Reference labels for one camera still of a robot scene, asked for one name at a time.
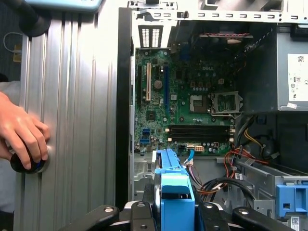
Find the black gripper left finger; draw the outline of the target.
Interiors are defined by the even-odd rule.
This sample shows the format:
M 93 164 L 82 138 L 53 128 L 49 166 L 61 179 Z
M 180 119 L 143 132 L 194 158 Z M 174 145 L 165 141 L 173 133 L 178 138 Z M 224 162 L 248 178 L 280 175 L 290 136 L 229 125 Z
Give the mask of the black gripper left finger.
M 62 231 L 156 231 L 152 208 L 154 185 L 146 184 L 141 201 L 130 201 L 121 211 L 112 205 L 102 205 L 78 218 Z

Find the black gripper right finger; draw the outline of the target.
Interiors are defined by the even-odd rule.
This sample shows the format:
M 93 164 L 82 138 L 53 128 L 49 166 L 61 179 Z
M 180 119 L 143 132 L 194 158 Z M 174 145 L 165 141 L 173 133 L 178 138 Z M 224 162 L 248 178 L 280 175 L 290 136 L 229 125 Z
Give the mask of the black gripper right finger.
M 196 231 L 291 231 L 281 222 L 248 207 L 238 207 L 228 215 L 218 205 L 203 202 L 198 193 L 195 197 Z

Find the person's bare hand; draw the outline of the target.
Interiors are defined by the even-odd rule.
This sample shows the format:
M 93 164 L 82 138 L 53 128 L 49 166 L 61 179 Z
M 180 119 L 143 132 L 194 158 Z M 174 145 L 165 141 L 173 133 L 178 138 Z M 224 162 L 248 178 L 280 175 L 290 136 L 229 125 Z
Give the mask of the person's bare hand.
M 38 163 L 48 159 L 47 125 L 13 104 L 7 95 L 0 94 L 0 157 L 10 161 L 10 145 L 25 169 L 31 169 L 31 160 Z

